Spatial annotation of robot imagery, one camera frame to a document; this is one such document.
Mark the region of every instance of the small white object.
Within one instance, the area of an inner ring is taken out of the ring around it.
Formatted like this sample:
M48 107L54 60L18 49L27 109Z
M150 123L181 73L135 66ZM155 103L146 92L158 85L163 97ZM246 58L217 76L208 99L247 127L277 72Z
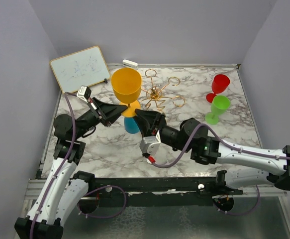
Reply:
M143 137L141 139L139 147L143 153L155 155L159 149L160 143L160 133L157 132L155 136Z
M111 190L112 190L112 187L105 188L105 191L107 191L108 193L111 192Z
M81 86L79 91L77 91L76 96L82 101L84 101L85 103L88 103L87 99L85 99L84 97L86 90L87 90L87 86Z
M91 103L91 106L93 107L94 110L97 110L97 107L95 106L94 103Z
M199 189L199 190L203 190L203 189L204 189L204 185L200 183L200 184L198 185L198 189Z
M138 64L136 62L129 61L129 60L126 60L126 59L123 60L123 66L124 67L134 68L134 69L138 68Z

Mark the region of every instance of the green plastic cup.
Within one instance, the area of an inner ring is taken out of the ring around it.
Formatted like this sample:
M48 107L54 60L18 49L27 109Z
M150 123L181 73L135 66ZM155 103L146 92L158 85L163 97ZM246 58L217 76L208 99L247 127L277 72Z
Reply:
M219 123L219 115L226 112L230 107L230 100L226 96L216 96L214 97L211 104L211 113L205 115L205 121L208 124Z

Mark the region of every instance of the whiteboard frame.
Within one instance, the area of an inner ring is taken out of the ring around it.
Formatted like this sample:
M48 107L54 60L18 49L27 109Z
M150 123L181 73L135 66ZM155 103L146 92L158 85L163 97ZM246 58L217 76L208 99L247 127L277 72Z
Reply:
M103 61L104 61L105 66L106 66L106 68L107 68L107 71L108 71L108 74L109 74L109 78L108 78L107 80L109 80L109 79L111 78L111 75L110 75L110 72L109 72L108 65L107 65L107 63L106 63L106 61L105 61L105 59L104 59L104 56L103 56L103 54L102 54L102 52L101 52L99 46L92 46L92 47L89 47L89 48L86 48L86 49L83 49L83 50L80 50L80 51L77 51L77 52L73 52L73 53L71 53L71 54L68 54L68 55L61 56L61 57L58 57L58 58L55 58L55 59L50 60L50 67L51 67L51 69L52 69L52 71L53 71L53 74L54 74L54 76L55 76L55 78L56 78L56 80L57 80L57 83L59 84L60 89L61 89L61 91L62 91L63 94L64 94L64 91L63 91L63 88L62 88L62 86L61 86L61 84L60 84L60 82L59 82L59 79L57 78L57 75L55 74L55 71L54 71L54 69L53 69L53 67L52 67L52 61L56 61L56 60L59 60L59 59L61 59L61 58L64 58L64 57L67 57L67 56L70 56L70 55L73 55L73 54L76 54L76 53L79 53L79 52L82 52L82 51L86 51L86 50L92 49L92 48L94 48L94 47L97 47L97 48L99 49L100 55L101 55L101 57L103 58ZM101 83L101 82L104 82L104 79L102 79L102 80L99 81L99 82L96 82L96 83L93 83L93 84L91 84L91 85L88 85L88 87L93 86L93 85L96 85L96 84Z

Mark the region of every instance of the red goblet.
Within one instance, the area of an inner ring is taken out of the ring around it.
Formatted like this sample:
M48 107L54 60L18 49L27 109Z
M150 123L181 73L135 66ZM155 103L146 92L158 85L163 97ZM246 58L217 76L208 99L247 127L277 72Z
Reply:
M212 91L213 93L209 93L206 95L206 100L209 103L212 103L213 98L216 96L216 94L220 94L225 91L225 89L229 86L230 79L226 75L219 74L216 75L212 82Z

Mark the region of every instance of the gray wall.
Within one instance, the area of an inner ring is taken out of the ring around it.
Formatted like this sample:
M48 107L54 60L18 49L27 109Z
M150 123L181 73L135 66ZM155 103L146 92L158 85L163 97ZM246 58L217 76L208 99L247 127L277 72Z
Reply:
M241 73L263 145L290 144L290 0L277 1Z
M29 0L60 55L107 63L241 63L276 0Z
M57 57L27 0L0 0L0 239L11 239L42 155L58 86Z

